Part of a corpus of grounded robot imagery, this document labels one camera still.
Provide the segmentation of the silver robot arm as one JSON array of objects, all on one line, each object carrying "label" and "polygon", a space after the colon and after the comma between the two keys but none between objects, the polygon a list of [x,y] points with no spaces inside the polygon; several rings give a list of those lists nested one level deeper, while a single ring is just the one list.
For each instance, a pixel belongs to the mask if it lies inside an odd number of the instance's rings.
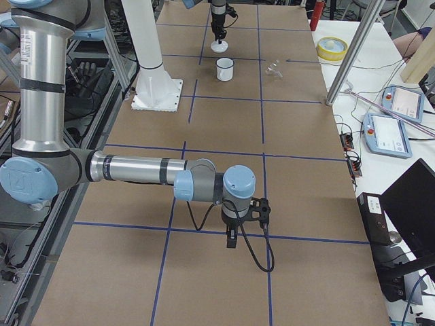
[{"label": "silver robot arm", "polygon": [[67,42],[75,33],[105,36],[102,1],[12,1],[20,28],[20,138],[1,166],[1,186],[15,200],[42,204],[80,183],[170,185],[178,200],[220,205],[227,245],[252,218],[256,178],[243,165],[219,173],[206,159],[107,155],[71,148],[63,138]]},{"label": "silver robot arm", "polygon": [[212,32],[215,36],[215,41],[222,43],[226,37],[226,29],[224,25],[230,6],[225,0],[211,0],[210,3]]}]

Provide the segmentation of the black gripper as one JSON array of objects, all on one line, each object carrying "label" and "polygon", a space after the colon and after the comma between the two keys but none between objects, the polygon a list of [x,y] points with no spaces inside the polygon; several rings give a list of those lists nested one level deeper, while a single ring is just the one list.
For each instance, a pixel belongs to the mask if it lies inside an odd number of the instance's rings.
[{"label": "black gripper", "polygon": [[221,43],[227,34],[227,31],[224,28],[225,23],[225,14],[212,14],[211,28],[213,33],[215,34],[215,40],[218,43]]},{"label": "black gripper", "polygon": [[222,221],[226,225],[226,247],[235,249],[237,247],[237,234],[240,226],[238,219],[231,217],[222,217]]}]

